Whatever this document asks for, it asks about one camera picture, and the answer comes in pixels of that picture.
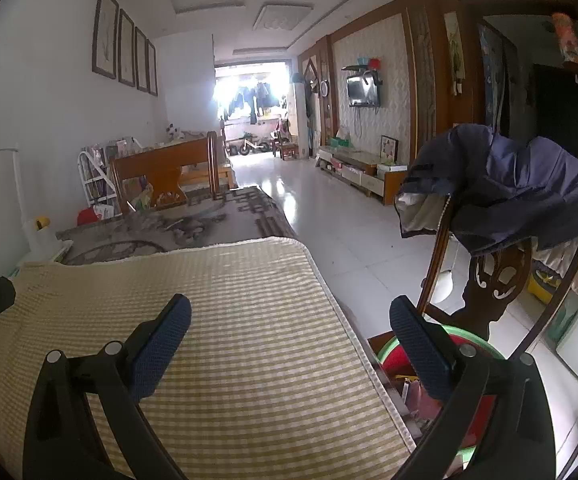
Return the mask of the red green trash bin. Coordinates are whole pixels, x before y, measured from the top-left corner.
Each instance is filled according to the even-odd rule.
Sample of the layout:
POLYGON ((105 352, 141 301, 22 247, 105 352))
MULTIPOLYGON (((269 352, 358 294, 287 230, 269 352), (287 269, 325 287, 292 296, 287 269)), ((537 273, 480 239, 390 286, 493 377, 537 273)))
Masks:
MULTIPOLYGON (((504 359, 501 352, 484 339, 469 333, 468 330, 443 325, 443 330, 457 346, 471 344, 483 356, 494 359, 504 359)), ((397 391, 404 401, 408 411, 413 415, 414 422, 424 434, 430 428, 434 419, 440 413, 443 404, 428 396, 428 393, 419 380, 417 373, 411 366, 400 342, 393 333, 383 333, 370 338, 370 347, 375 351, 378 361, 391 382, 395 383, 397 391)), ((449 476, 454 476, 464 470, 472 459, 476 445, 481 441, 484 429, 493 410, 495 396, 486 396, 479 404, 475 419, 472 421, 466 436, 453 460, 449 476)))

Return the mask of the white desk lamp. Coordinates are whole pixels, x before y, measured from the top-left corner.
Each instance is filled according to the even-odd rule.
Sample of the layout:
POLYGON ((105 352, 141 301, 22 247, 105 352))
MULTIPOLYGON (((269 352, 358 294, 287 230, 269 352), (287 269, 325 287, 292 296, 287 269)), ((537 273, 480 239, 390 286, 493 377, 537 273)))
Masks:
POLYGON ((0 153, 9 153, 12 159, 16 199, 20 210, 20 222, 30 251, 16 265, 19 269, 27 263, 60 262, 72 248, 72 240, 59 240, 51 229, 50 221, 33 218, 28 212, 22 181, 18 148, 0 148, 0 153))

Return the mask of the white book rack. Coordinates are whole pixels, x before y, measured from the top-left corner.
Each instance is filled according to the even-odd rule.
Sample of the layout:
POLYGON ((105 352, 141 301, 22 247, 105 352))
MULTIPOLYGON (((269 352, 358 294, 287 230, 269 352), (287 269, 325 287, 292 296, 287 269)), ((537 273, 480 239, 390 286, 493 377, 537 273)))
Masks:
POLYGON ((108 220, 121 214, 103 148, 97 145, 83 148, 77 155, 77 168, 86 202, 97 218, 108 220))

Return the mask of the dark wooden chair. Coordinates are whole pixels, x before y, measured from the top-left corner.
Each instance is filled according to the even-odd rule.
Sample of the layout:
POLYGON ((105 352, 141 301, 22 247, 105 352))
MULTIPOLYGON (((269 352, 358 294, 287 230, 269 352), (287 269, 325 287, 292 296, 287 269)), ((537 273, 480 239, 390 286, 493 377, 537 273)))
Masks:
POLYGON ((441 266, 450 241, 452 221, 450 200, 443 204, 436 241, 417 301, 417 311, 434 321, 467 330, 483 340, 490 337, 490 325, 498 322, 508 305, 528 284, 532 270, 533 248, 530 240, 506 247, 490 255, 470 259, 468 281, 464 288, 464 307, 449 314, 440 310, 432 295, 440 284, 441 266))

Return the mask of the checkered yellow table cloth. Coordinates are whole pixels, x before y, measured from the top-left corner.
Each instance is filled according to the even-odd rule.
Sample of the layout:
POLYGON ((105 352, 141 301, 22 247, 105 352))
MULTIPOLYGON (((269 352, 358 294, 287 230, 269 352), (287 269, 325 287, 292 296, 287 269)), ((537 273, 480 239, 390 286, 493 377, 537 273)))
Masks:
POLYGON ((191 479, 389 479, 415 444, 306 247, 271 237, 28 264, 0 315, 0 455, 22 474, 46 354, 123 340, 176 294, 188 333, 140 406, 191 479))

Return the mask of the wooden bench chair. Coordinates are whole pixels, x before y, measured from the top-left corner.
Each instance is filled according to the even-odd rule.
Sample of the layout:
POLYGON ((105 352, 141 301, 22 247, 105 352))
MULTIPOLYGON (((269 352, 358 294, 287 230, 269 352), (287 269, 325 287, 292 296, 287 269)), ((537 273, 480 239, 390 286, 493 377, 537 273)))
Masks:
POLYGON ((185 166, 208 164, 209 190, 213 200, 219 197, 219 136, 209 131, 203 139, 167 145, 165 148, 145 151, 135 155, 114 159, 111 162, 111 174, 115 184, 116 196, 122 214, 132 210, 123 183, 125 180, 145 177, 152 185, 151 205, 157 206, 161 195, 179 194, 181 199, 173 205, 185 203, 184 193, 178 188, 178 179, 185 166))

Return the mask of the navy blue jacket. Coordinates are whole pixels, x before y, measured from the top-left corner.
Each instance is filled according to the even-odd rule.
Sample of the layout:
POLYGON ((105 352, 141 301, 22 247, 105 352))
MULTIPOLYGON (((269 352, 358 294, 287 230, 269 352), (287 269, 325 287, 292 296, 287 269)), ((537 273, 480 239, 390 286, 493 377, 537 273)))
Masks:
POLYGON ((402 236, 436 232, 445 206, 451 232, 474 256, 528 238, 553 249, 578 238, 578 159, 543 136, 520 143, 459 125, 409 167, 394 204, 402 236))

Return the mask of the patterned glass dining table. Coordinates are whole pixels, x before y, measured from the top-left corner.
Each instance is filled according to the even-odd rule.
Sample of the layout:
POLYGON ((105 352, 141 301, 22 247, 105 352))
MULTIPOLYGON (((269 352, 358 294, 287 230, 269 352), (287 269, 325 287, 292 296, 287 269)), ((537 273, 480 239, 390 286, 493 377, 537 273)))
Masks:
POLYGON ((62 258, 68 266, 296 236, 283 208, 257 186, 234 188, 216 200, 204 188, 192 192, 181 206, 134 211, 58 234, 72 243, 62 258))

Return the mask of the white balance bike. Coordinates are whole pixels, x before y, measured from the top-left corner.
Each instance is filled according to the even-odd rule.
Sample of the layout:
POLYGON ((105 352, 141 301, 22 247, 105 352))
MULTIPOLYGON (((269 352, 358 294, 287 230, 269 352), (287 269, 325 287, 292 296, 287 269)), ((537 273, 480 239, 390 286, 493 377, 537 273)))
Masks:
POLYGON ((260 153, 267 153, 271 150, 271 146, 265 140, 260 140, 252 133, 245 133, 242 138, 242 143, 238 148, 238 153, 242 156, 249 155, 254 151, 260 153))

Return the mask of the wooden tv cabinet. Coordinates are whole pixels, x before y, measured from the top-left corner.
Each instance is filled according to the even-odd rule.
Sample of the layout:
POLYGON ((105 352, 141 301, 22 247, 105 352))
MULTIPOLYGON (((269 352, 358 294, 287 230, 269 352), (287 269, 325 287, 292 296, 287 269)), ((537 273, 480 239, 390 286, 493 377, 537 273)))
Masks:
POLYGON ((380 197, 385 206, 394 204, 407 175, 406 166, 383 164, 378 156, 355 148, 322 146, 315 159, 319 169, 355 186, 367 196, 380 197))

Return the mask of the small framed clock picture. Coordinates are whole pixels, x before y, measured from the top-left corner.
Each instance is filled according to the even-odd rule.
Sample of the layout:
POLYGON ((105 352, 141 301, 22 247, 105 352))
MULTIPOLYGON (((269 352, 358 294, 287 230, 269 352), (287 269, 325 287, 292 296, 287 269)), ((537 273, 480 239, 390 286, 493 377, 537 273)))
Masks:
POLYGON ((391 136, 380 138, 380 161, 385 165, 394 165, 397 162, 397 151, 399 151, 399 140, 391 136))

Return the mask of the square ceiling light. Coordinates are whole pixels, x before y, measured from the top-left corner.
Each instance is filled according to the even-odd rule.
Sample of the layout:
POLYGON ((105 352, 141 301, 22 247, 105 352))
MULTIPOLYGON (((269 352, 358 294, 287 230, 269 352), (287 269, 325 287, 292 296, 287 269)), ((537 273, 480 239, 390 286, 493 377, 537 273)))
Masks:
POLYGON ((303 3, 264 3, 255 18, 253 30, 291 32, 313 11, 313 6, 303 3))

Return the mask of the wall mounted television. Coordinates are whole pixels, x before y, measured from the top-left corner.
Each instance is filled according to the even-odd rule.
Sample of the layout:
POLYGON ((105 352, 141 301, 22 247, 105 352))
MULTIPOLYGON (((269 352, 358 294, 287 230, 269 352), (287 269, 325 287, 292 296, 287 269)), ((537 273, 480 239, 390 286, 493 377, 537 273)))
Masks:
POLYGON ((374 72, 347 77, 347 100, 352 107, 379 107, 379 80, 374 72))

